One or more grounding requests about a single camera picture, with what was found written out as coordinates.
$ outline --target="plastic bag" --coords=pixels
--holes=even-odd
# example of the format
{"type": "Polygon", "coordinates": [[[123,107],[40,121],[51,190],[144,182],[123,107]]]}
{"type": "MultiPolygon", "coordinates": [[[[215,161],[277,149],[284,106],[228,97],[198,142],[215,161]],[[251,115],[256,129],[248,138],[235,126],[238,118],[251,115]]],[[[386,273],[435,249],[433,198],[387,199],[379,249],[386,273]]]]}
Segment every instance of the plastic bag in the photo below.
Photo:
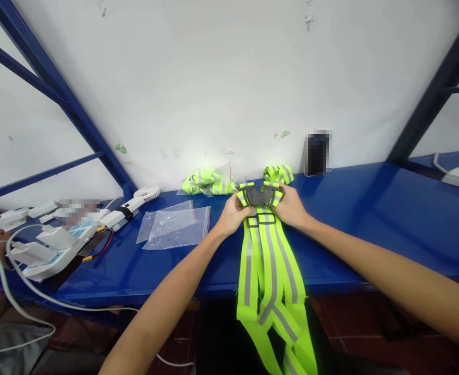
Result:
{"type": "Polygon", "coordinates": [[[209,206],[184,211],[158,211],[151,229],[150,239],[142,248],[145,250],[164,250],[198,245],[207,235],[209,225],[209,206]]]}
{"type": "MultiPolygon", "coordinates": [[[[159,211],[182,211],[182,210],[189,210],[193,208],[193,201],[186,201],[182,202],[170,207],[162,208],[159,211]]],[[[136,244],[147,241],[150,237],[151,228],[153,227],[153,223],[155,222],[156,213],[154,212],[146,212],[144,217],[142,218],[141,227],[139,228],[139,234],[137,235],[136,244]]]]}

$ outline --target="folded safety vest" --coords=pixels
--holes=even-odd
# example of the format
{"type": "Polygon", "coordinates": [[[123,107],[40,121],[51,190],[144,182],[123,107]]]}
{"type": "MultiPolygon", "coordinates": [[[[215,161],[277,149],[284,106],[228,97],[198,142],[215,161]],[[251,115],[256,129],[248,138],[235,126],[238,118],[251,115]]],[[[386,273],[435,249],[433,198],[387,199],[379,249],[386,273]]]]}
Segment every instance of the folded safety vest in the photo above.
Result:
{"type": "MultiPolygon", "coordinates": [[[[270,166],[268,178],[293,181],[290,166],[270,166]]],[[[307,316],[302,276],[284,235],[281,220],[272,207],[283,198],[276,182],[265,181],[258,191],[254,183],[241,184],[237,197],[255,215],[244,220],[237,319],[257,348],[272,375],[318,374],[307,316]],[[283,358],[276,358],[268,331],[274,327],[285,341],[283,358]]]]}

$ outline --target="power cord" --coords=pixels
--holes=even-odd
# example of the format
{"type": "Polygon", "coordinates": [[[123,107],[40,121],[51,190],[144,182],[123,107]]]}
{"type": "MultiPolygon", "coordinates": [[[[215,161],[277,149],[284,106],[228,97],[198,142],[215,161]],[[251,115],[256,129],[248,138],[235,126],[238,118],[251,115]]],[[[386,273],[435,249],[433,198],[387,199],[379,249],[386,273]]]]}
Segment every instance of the power cord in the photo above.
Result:
{"type": "Polygon", "coordinates": [[[448,171],[438,164],[438,157],[439,157],[439,153],[435,153],[434,157],[432,158],[432,165],[434,165],[436,168],[438,168],[444,174],[447,174],[448,171]]]}
{"type": "MultiPolygon", "coordinates": [[[[139,312],[138,309],[136,308],[133,308],[133,307],[110,307],[110,308],[88,308],[88,307],[81,307],[81,306],[75,306],[75,305],[70,305],[70,304],[67,304],[67,303],[64,303],[64,302],[61,302],[61,301],[58,301],[57,299],[54,299],[52,297],[50,297],[49,295],[46,295],[45,293],[39,291],[32,283],[31,281],[22,273],[22,270],[19,268],[19,265],[17,264],[17,262],[12,258],[11,256],[11,245],[12,245],[12,240],[20,233],[22,232],[24,229],[27,229],[27,228],[33,228],[33,227],[43,227],[44,225],[42,224],[33,224],[33,225],[29,225],[29,226],[26,226],[26,227],[23,227],[19,230],[17,230],[16,232],[14,232],[12,234],[12,236],[10,236],[10,238],[6,241],[7,244],[6,244],[6,251],[7,251],[7,254],[9,255],[9,258],[11,260],[11,263],[12,263],[12,266],[14,267],[15,271],[17,272],[18,276],[21,278],[21,280],[26,284],[26,286],[31,289],[31,291],[33,293],[35,293],[36,295],[46,299],[47,301],[49,302],[52,302],[53,304],[56,304],[56,305],[59,305],[59,306],[62,306],[62,307],[66,307],[66,308],[70,308],[70,309],[73,309],[73,310],[79,310],[79,311],[116,311],[116,310],[132,310],[132,311],[135,311],[135,312],[139,312]]],[[[41,324],[44,324],[46,326],[49,326],[51,327],[53,330],[51,333],[47,334],[47,335],[44,335],[42,337],[39,337],[35,340],[31,340],[31,341],[28,341],[24,344],[20,344],[20,345],[16,345],[16,346],[11,346],[11,347],[8,347],[8,348],[5,348],[5,349],[0,349],[0,353],[3,353],[3,352],[6,352],[6,351],[9,351],[9,350],[13,350],[13,349],[17,349],[17,348],[20,348],[20,347],[23,347],[25,345],[29,345],[29,344],[32,344],[36,341],[39,341],[39,340],[42,340],[42,339],[45,339],[47,337],[50,337],[52,336],[55,331],[56,331],[56,327],[49,323],[49,322],[46,322],[44,320],[41,320],[41,319],[38,319],[38,318],[35,318],[35,317],[32,317],[31,315],[29,315],[26,311],[24,311],[22,309],[22,307],[16,302],[16,300],[14,299],[14,297],[12,296],[12,294],[10,293],[10,289],[9,289],[9,286],[8,286],[8,283],[7,283],[7,278],[5,277],[5,270],[2,266],[2,262],[0,260],[0,280],[2,282],[2,287],[4,288],[4,291],[5,291],[5,295],[7,296],[7,299],[9,300],[9,302],[14,306],[14,308],[16,309],[16,311],[18,313],[20,313],[21,315],[23,315],[25,318],[27,319],[30,319],[32,321],[35,321],[37,323],[41,323],[41,324]]],[[[169,366],[173,366],[173,367],[187,367],[187,366],[194,366],[194,363],[193,362],[188,362],[188,363],[185,363],[185,364],[174,364],[174,363],[171,363],[167,360],[164,360],[159,354],[156,354],[156,356],[158,357],[159,360],[161,360],[163,363],[165,363],[166,365],[169,365],[169,366]]]]}

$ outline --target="black buckle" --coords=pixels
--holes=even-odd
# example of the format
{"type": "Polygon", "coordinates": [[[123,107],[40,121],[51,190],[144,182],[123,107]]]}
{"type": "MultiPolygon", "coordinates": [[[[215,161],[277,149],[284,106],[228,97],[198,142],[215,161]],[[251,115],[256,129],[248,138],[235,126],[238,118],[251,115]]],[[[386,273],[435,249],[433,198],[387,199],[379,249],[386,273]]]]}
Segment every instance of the black buckle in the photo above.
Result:
{"type": "Polygon", "coordinates": [[[258,228],[259,225],[272,225],[272,224],[276,224],[276,216],[275,214],[273,213],[267,213],[267,212],[257,212],[255,215],[252,215],[252,216],[248,216],[247,219],[251,219],[251,218],[254,218],[254,219],[257,219],[257,224],[255,225],[250,225],[250,220],[248,221],[248,224],[249,224],[249,228],[258,228]],[[272,218],[274,219],[274,221],[261,221],[259,219],[259,215],[271,215],[272,218]]]}
{"type": "Polygon", "coordinates": [[[283,192],[283,188],[281,186],[275,187],[275,186],[267,186],[267,185],[245,186],[245,187],[239,188],[238,190],[245,192],[249,206],[260,206],[260,205],[269,206],[270,202],[272,202],[275,198],[275,191],[277,190],[277,191],[283,192]],[[257,190],[262,187],[265,187],[265,191],[257,190]]]}

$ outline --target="wall stain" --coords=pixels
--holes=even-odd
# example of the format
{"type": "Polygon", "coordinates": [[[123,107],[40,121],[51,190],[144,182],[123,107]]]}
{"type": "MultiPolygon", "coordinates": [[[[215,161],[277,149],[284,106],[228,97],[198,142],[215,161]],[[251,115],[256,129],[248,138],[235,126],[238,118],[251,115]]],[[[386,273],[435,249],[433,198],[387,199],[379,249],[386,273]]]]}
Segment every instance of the wall stain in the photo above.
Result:
{"type": "Polygon", "coordinates": [[[117,144],[116,144],[115,150],[118,151],[118,152],[121,152],[121,153],[124,154],[124,155],[125,155],[126,153],[128,153],[127,148],[126,148],[124,145],[122,145],[121,143],[117,143],[117,144]]]}

